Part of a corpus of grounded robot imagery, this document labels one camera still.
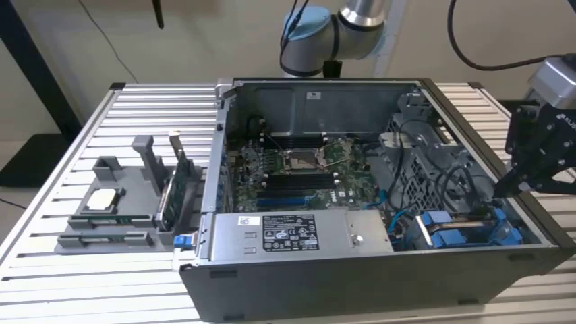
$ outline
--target blue latch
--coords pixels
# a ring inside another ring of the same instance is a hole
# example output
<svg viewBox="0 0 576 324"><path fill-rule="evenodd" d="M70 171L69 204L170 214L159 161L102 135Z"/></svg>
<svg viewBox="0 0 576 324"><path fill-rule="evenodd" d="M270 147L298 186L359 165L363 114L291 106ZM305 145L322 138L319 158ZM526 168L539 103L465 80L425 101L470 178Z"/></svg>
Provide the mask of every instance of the blue latch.
<svg viewBox="0 0 576 324"><path fill-rule="evenodd" d="M174 237L174 248L193 248L193 238L186 235Z"/></svg>

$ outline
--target sticker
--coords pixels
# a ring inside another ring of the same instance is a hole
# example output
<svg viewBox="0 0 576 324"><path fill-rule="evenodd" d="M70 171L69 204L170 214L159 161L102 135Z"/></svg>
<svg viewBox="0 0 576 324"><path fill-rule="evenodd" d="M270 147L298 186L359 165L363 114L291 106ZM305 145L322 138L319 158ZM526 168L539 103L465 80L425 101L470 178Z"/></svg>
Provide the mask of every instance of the sticker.
<svg viewBox="0 0 576 324"><path fill-rule="evenodd" d="M314 215L274 215L263 216L262 219L263 243L267 252L321 249Z"/></svg>
<svg viewBox="0 0 576 324"><path fill-rule="evenodd" d="M323 93L322 92L307 92L306 93L306 99L314 100L314 99L322 99Z"/></svg>
<svg viewBox="0 0 576 324"><path fill-rule="evenodd" d="M261 216L241 216L238 217L239 226L261 226Z"/></svg>

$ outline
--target screw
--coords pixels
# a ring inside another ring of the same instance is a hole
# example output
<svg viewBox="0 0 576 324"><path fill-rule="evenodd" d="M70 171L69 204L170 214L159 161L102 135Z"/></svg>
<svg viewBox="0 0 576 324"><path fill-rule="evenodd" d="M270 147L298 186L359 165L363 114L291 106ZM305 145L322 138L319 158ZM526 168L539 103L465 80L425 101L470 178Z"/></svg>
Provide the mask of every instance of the screw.
<svg viewBox="0 0 576 324"><path fill-rule="evenodd" d="M353 244L361 245L365 241L365 238L359 234L353 234Z"/></svg>

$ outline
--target power supply label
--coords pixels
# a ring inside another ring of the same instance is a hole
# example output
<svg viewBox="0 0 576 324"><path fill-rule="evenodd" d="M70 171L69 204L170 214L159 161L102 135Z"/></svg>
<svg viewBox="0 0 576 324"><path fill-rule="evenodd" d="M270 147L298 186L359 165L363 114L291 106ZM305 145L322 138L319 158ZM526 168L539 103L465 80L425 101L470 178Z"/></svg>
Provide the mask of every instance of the power supply label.
<svg viewBox="0 0 576 324"><path fill-rule="evenodd" d="M314 215L263 216L262 222L262 237L267 252L321 249Z"/></svg>

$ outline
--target metal case panel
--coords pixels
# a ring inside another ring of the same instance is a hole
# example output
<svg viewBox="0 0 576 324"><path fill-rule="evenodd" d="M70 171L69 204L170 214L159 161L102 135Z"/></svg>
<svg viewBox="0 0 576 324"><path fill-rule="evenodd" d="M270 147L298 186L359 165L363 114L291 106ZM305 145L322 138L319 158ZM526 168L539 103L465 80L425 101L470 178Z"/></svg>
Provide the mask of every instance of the metal case panel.
<svg viewBox="0 0 576 324"><path fill-rule="evenodd" d="M487 303L554 248L193 267L181 276L203 321L265 320Z"/></svg>

